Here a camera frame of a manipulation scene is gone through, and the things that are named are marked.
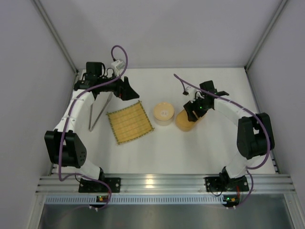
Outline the round beige lid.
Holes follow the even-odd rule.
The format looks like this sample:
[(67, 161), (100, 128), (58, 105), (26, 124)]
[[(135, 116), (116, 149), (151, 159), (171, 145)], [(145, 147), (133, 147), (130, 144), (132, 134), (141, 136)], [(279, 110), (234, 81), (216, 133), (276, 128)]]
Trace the round beige lid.
[(174, 107), (171, 103), (168, 102), (158, 103), (153, 109), (153, 115), (174, 115)]

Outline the beige oval lunch box lid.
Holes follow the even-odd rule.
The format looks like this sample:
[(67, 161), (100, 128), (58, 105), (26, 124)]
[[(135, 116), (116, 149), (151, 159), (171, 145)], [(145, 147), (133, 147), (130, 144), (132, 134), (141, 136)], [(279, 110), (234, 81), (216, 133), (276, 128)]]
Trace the beige oval lunch box lid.
[(182, 110), (176, 117), (175, 124), (176, 126), (184, 131), (184, 132), (189, 132), (191, 131), (203, 118), (205, 117), (202, 116), (198, 118), (196, 122), (188, 121), (188, 116), (187, 112), (185, 110)]

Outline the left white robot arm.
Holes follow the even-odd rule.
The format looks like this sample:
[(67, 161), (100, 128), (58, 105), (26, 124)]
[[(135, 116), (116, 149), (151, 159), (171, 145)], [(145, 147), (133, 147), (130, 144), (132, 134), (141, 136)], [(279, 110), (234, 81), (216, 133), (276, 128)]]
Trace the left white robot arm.
[(82, 77), (74, 84), (72, 97), (64, 116), (51, 131), (44, 135), (50, 161), (59, 166), (59, 180), (66, 178), (62, 168), (74, 170), (75, 175), (86, 180), (103, 182), (104, 171), (87, 159), (87, 148), (79, 137), (86, 116), (92, 115), (93, 103), (101, 93), (108, 95), (107, 102), (114, 95), (123, 101), (140, 96), (132, 89), (128, 77), (124, 76), (127, 61), (112, 62), (112, 75), (108, 75), (102, 62), (87, 62)]

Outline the metal tongs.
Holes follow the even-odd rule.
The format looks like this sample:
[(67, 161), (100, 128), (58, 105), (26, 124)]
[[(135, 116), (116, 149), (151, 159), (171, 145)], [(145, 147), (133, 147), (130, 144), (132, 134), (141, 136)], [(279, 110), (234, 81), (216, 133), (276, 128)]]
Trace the metal tongs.
[(112, 99), (113, 93), (101, 93), (90, 106), (89, 131), (92, 132)]

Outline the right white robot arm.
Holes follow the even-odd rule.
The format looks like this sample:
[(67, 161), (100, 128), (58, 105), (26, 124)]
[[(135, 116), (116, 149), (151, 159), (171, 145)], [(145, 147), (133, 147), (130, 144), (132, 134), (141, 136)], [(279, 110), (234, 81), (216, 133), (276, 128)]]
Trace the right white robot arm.
[(242, 181), (248, 169), (258, 169), (265, 161), (253, 166), (256, 159), (268, 155), (275, 147), (270, 116), (255, 114), (234, 102), (225, 91), (218, 91), (213, 81), (200, 84), (193, 90), (192, 98), (184, 104), (180, 116), (183, 121), (194, 126), (209, 110), (215, 110), (227, 117), (237, 127), (237, 153), (232, 161), (219, 173), (224, 187), (234, 186)]

